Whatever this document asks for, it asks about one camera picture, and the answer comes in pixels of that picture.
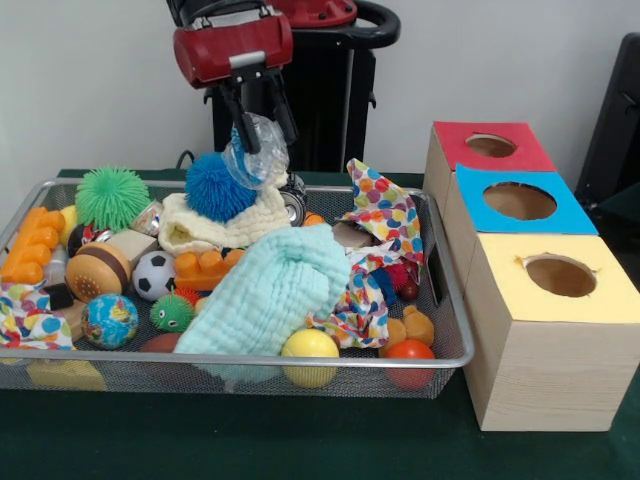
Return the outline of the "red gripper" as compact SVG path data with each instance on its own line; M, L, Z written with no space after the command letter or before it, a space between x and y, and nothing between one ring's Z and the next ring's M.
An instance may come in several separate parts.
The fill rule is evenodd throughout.
M238 17L201 18L189 28L178 28L173 49L179 70L195 89L219 86L243 148L250 154L261 150L253 120L245 111L240 84L262 79L288 64L293 56L293 34L286 17L259 16L241 22ZM287 144L298 138L281 74L266 80L273 100L273 113Z

